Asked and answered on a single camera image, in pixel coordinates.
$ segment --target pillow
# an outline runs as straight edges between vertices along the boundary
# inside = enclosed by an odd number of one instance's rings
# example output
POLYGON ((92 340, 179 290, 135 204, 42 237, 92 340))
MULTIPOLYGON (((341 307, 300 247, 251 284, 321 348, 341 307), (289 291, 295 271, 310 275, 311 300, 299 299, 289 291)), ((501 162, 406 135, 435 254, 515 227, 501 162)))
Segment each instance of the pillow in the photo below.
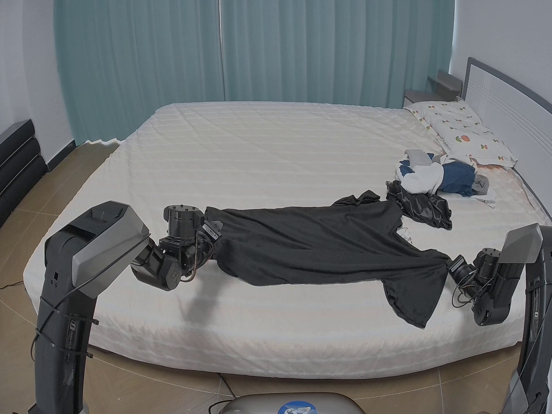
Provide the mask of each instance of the pillow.
POLYGON ((406 106, 435 134, 449 155, 468 156, 483 166, 513 167, 517 158, 464 101, 421 101, 406 106))

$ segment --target white headboard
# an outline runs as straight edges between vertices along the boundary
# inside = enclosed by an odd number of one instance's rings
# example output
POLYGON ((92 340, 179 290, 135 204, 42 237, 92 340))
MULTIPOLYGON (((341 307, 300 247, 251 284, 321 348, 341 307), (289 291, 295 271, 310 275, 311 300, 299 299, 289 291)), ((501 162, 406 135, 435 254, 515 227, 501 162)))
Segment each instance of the white headboard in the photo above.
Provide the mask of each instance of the white headboard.
POLYGON ((472 57, 462 98, 518 158, 514 170, 552 214, 552 104, 472 57))

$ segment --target curtain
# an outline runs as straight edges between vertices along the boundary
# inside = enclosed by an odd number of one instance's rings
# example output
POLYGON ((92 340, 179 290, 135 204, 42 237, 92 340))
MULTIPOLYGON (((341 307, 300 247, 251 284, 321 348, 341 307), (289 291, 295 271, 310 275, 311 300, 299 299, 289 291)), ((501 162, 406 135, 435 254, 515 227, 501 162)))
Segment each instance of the curtain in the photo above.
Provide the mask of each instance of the curtain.
POLYGON ((402 107, 448 70, 454 0, 221 0, 227 100, 402 107))
POLYGON ((55 0, 57 62, 77 144, 124 139, 155 110, 224 100, 218 0, 55 0))

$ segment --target mattress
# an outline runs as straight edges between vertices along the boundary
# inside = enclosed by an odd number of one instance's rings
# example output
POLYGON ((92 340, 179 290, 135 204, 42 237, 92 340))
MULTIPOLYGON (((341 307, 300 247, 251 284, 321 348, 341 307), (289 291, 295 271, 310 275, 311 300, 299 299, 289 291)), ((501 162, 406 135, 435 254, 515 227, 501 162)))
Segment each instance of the mattress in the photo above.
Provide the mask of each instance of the mattress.
MULTIPOLYGON (((310 103, 190 103, 158 109, 97 169, 31 256, 24 282, 38 309, 44 241, 91 206, 130 204, 155 240, 169 204, 200 209, 326 206, 371 189, 385 197, 406 148, 441 150, 402 109, 310 103)), ((412 243, 472 260, 501 248, 507 231, 550 224, 511 169, 481 168, 497 191, 494 209, 444 194, 452 231, 403 217, 412 243)), ((276 377, 366 378, 410 373, 521 340, 524 286, 504 323, 479 327, 453 308, 447 279, 425 329, 397 317, 380 281, 255 287, 215 261, 191 283, 164 292, 127 268, 98 297, 90 343, 173 368, 276 377)))

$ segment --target gray garment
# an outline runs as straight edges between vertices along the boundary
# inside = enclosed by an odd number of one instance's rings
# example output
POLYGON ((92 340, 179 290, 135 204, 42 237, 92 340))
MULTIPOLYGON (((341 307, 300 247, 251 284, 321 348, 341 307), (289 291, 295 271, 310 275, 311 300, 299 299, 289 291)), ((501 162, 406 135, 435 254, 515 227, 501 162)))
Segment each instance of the gray garment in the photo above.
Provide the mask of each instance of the gray garment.
POLYGON ((430 157, 427 156, 427 153, 419 148, 408 148, 405 150, 405 153, 409 157, 410 167, 430 166, 432 164, 430 157))
POLYGON ((474 191, 474 195, 487 195, 488 178, 484 175, 475 175, 475 180, 471 187, 474 191))

